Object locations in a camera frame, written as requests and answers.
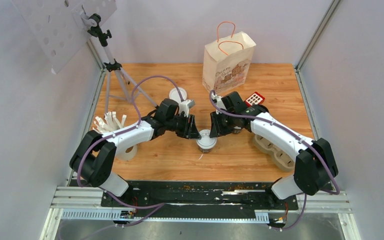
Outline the dark coffee cup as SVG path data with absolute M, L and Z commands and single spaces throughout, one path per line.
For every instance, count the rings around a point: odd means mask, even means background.
M 202 153 L 210 153 L 212 151 L 212 149 L 214 148 L 215 145 L 198 145 L 198 149 L 202 152 Z
M 239 134 L 242 131 L 240 127 L 234 127 L 232 133 L 233 134 Z

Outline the paper bag with orange handles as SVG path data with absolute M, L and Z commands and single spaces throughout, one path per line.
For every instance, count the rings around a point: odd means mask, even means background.
M 222 24 L 232 24 L 230 35 L 221 37 Z M 243 32 L 236 32 L 231 21 L 222 21 L 216 28 L 217 39 L 204 46 L 202 85 L 217 94 L 232 90 L 246 81 L 256 43 Z

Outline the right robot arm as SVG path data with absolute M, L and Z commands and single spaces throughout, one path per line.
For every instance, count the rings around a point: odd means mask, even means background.
M 265 149 L 272 156 L 286 154 L 294 163 L 292 175 L 269 187 L 265 201 L 270 208 L 278 209 L 286 198 L 297 194 L 340 193 L 335 180 L 338 167 L 326 139 L 314 140 L 295 132 L 271 116 L 267 107 L 261 103 L 249 105 L 236 91 L 219 96 L 212 89 L 209 100 L 216 109 L 210 114 L 211 138 L 226 136 L 236 128 L 246 129 L 267 141 Z

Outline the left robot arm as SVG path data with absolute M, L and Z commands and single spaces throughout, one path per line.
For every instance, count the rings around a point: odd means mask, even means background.
M 195 116 L 190 114 L 194 105 L 195 102 L 190 99 L 178 103 L 166 98 L 156 110 L 141 117 L 135 124 L 107 133 L 90 130 L 81 140 L 69 166 L 92 187 L 112 193 L 120 206 L 129 206 L 133 201 L 129 184 L 112 172 L 116 155 L 137 144 L 154 140 L 166 131 L 184 139 L 200 139 Z

